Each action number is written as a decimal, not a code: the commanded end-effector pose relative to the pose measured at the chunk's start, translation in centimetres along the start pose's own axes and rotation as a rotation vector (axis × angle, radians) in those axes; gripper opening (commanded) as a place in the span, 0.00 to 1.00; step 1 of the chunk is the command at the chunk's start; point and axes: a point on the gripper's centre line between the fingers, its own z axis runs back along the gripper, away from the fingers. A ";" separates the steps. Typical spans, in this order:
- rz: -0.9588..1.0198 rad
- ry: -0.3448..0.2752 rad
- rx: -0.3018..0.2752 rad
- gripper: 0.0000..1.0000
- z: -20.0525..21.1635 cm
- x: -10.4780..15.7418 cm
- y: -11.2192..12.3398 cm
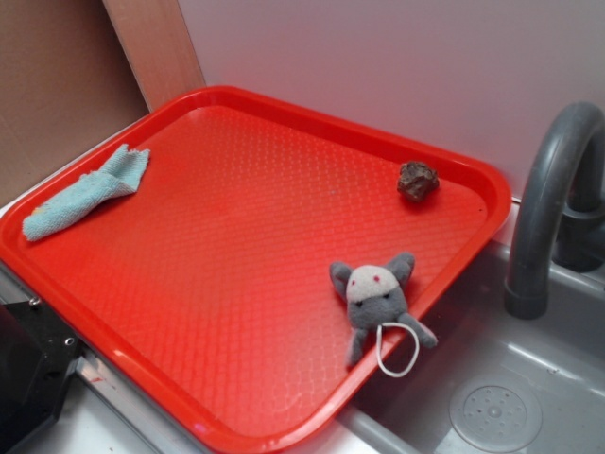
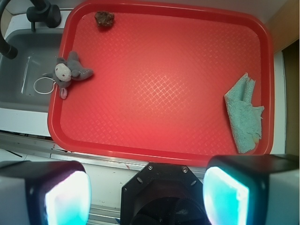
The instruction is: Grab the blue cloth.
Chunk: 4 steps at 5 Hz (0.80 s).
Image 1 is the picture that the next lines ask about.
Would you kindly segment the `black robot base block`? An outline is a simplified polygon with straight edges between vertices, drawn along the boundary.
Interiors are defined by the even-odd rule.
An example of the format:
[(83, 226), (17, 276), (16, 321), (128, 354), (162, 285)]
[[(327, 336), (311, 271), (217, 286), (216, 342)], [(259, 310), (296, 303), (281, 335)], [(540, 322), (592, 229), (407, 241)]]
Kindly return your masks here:
[(1, 451), (57, 423), (79, 355), (78, 337), (45, 303), (1, 306)]

